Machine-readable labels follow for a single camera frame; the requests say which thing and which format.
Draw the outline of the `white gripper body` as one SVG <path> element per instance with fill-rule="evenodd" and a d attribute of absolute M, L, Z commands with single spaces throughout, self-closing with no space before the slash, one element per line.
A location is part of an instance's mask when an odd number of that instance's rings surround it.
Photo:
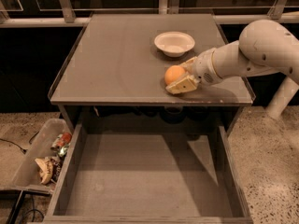
<path fill-rule="evenodd" d="M 192 64 L 192 72 L 202 85 L 214 85 L 222 82 L 213 65 L 215 48 L 200 53 Z"/>

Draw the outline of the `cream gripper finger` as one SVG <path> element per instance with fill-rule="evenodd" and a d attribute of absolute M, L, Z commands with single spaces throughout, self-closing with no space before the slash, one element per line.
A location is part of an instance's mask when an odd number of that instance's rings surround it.
<path fill-rule="evenodd" d="M 166 86 L 166 90 L 171 94 L 180 94 L 195 91 L 198 87 L 199 79 L 194 75 L 186 73 L 174 82 Z"/>
<path fill-rule="evenodd" d="M 186 62 L 182 63 L 180 66 L 182 68 L 184 68 L 188 73 L 192 73 L 193 72 L 192 65 L 196 61 L 196 59 L 197 59 L 197 57 L 194 56 L 194 57 L 190 58 L 189 60 L 187 60 Z"/>

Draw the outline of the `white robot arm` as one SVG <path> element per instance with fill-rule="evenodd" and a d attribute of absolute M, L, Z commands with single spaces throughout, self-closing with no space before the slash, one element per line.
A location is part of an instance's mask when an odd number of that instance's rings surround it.
<path fill-rule="evenodd" d="M 254 21 L 235 42 L 206 50 L 178 67 L 182 73 L 165 81 L 165 89 L 171 94 L 218 84 L 229 77 L 257 77 L 277 72 L 289 79 L 285 89 L 298 88 L 299 40 L 275 21 Z"/>

